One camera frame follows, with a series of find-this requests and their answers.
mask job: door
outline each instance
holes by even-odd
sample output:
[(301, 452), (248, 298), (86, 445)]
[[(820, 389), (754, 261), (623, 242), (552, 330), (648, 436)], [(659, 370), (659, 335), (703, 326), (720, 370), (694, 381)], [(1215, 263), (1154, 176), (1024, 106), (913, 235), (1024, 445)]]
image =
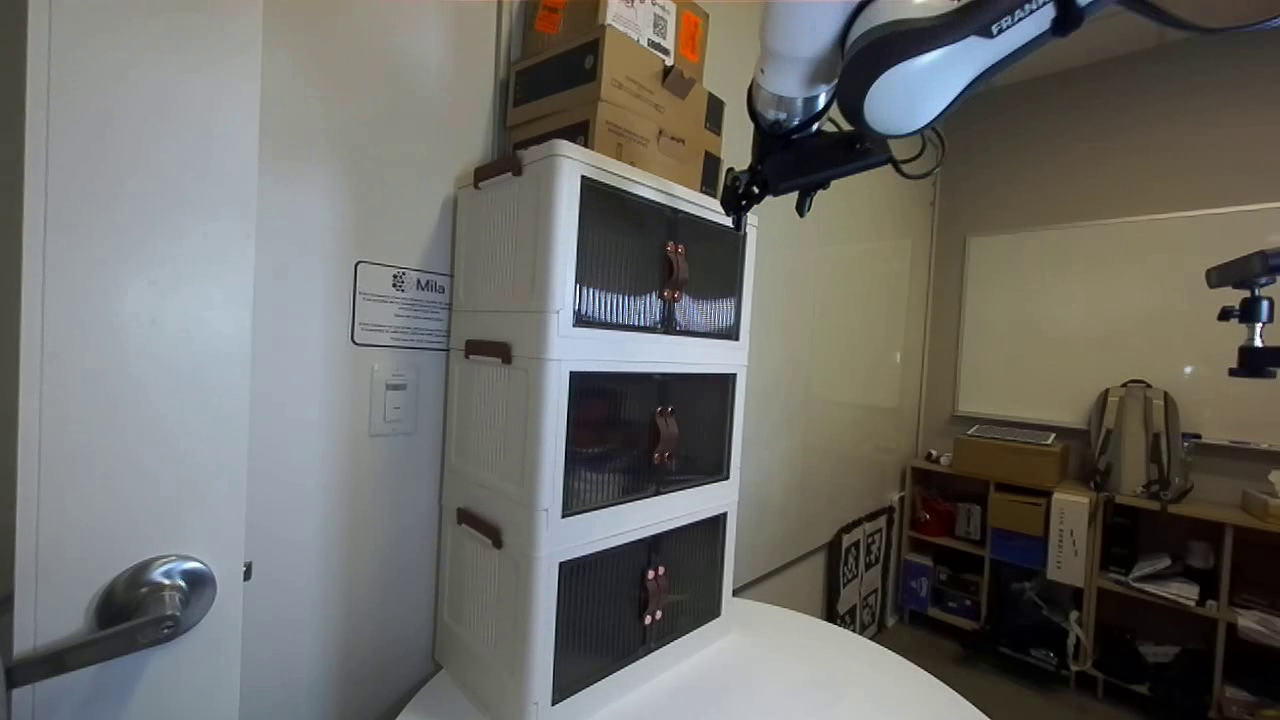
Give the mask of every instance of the door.
[(240, 715), (261, 16), (22, 3), (11, 657), (86, 631), (161, 554), (212, 564), (215, 601), (171, 643), (14, 688), (21, 720)]

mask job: ceiling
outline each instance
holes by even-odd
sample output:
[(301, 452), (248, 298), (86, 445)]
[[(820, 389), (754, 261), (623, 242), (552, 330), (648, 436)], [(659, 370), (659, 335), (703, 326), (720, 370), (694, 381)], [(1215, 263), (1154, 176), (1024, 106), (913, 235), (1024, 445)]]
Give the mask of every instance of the ceiling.
[[(1280, 16), (1280, 0), (1154, 0), (1154, 3), (1200, 24), (1245, 24), (1254, 16)], [(1177, 41), (1187, 41), (1187, 38), (1121, 7), (1100, 7), (1076, 38), (1039, 50), (1024, 64), (1011, 64), (997, 85), (1024, 85), (1037, 78), (1147, 53), (1154, 45), (1177, 45)]]

